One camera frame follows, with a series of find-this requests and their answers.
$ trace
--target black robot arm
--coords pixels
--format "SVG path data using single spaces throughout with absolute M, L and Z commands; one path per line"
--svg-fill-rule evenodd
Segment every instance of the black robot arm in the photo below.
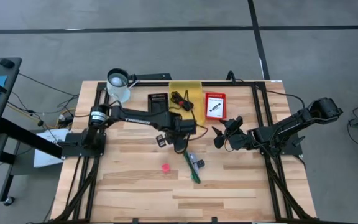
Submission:
M 338 108 L 332 99 L 322 98 L 272 126 L 250 129 L 246 134 L 240 129 L 242 118 L 239 116 L 236 120 L 221 121 L 226 128 L 224 134 L 213 128 L 218 135 L 214 143 L 217 148 L 220 148 L 225 141 L 229 141 L 235 150 L 258 149 L 261 146 L 278 148 L 284 146 L 290 136 L 298 131 L 315 123 L 328 124 L 336 121 L 342 113 L 342 109 Z
M 88 128 L 83 131 L 83 144 L 97 147 L 99 137 L 104 130 L 116 122 L 131 122 L 154 127 L 157 131 L 165 132 L 165 137 L 157 136 L 160 147 L 174 145 L 177 153 L 182 153 L 187 147 L 187 140 L 191 134 L 196 134 L 196 121 L 183 120 L 180 114 L 169 111 L 149 113 L 123 108 L 119 106 L 98 105 L 91 108 Z

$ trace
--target white label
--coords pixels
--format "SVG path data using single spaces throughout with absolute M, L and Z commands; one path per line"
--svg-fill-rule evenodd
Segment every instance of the white label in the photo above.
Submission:
M 100 121 L 104 121 L 106 118 L 102 117 L 102 116 L 92 116 L 92 119 L 97 119 L 97 120 L 100 120 Z
M 139 123 L 139 124 L 150 124 L 150 121 L 142 121 L 142 120 L 139 120 L 139 119 L 125 118 L 125 121 Z
M 104 117 L 106 118 L 106 115 L 102 112 L 98 112 L 98 111 L 94 111 L 91 113 L 91 116 L 101 116 L 101 117 Z
M 206 115 L 213 118 L 223 117 L 223 99 L 208 98 L 208 108 Z

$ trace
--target black bracket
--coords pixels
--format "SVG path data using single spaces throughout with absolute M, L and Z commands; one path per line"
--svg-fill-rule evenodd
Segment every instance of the black bracket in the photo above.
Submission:
M 302 147 L 300 142 L 304 140 L 304 136 L 299 138 L 298 134 L 293 134 L 289 140 L 287 141 L 287 145 L 282 147 L 281 154 L 282 155 L 293 155 L 300 156 L 302 155 Z
M 145 74 L 145 75 L 130 75 L 128 80 L 135 82 L 136 80 L 172 80 L 169 73 Z
M 230 70 L 229 73 L 227 74 L 226 80 L 231 80 L 233 85 L 236 84 L 236 77 L 234 76 L 234 73 L 232 70 Z
M 94 149 L 84 148 L 81 145 L 83 135 L 81 133 L 69 133 L 66 135 L 66 140 L 60 142 L 62 144 L 62 159 L 70 156 L 83 156 L 83 157 L 98 157 L 103 156 L 104 148 L 106 145 L 106 133 L 103 133 L 101 144 Z
M 212 224 L 218 224 L 218 218 L 212 217 Z

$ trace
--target pink cube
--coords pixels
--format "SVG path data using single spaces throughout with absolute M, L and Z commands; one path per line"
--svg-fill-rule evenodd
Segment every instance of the pink cube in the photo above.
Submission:
M 167 174 L 171 171 L 169 164 L 162 164 L 161 169 L 164 174 Z

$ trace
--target wooden table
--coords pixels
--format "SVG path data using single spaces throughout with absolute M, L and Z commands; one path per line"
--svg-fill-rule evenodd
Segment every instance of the wooden table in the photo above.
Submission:
M 89 114 L 97 83 L 83 82 L 76 114 Z M 284 93 L 281 82 L 266 81 L 266 86 L 268 90 Z M 225 93 L 227 118 L 242 116 L 243 130 L 258 126 L 250 87 L 203 87 L 203 91 Z M 168 87 L 134 87 L 131 99 L 124 106 L 147 111 L 147 94 L 164 92 L 168 92 Z M 268 98 L 274 122 L 290 116 L 285 96 L 268 93 Z M 264 111 L 260 92 L 259 99 Z M 88 118 L 75 118 L 74 132 L 80 133 L 87 122 Z M 190 168 L 183 156 L 173 151 L 173 146 L 157 146 L 155 137 L 160 133 L 154 128 L 124 122 L 108 128 L 91 222 L 130 222 L 132 218 L 139 218 L 140 222 L 210 222 L 211 217 L 217 217 L 220 222 L 274 221 L 264 158 L 256 150 L 216 149 L 212 125 L 224 130 L 218 121 L 207 120 L 205 126 L 209 132 L 188 146 L 190 152 L 195 152 L 198 159 L 206 163 L 200 170 L 201 184 L 191 180 Z M 70 158 L 63 164 L 51 218 L 64 209 L 76 161 L 77 158 Z M 315 216 L 302 163 L 293 156 L 282 156 L 282 161 L 289 191 L 307 213 Z M 171 173 L 162 173 L 164 163 L 171 165 Z M 76 192 L 78 179 L 79 174 L 71 196 Z M 284 217 L 282 195 L 278 189 L 277 192 Z M 80 218 L 85 215 L 87 196 L 85 193 Z

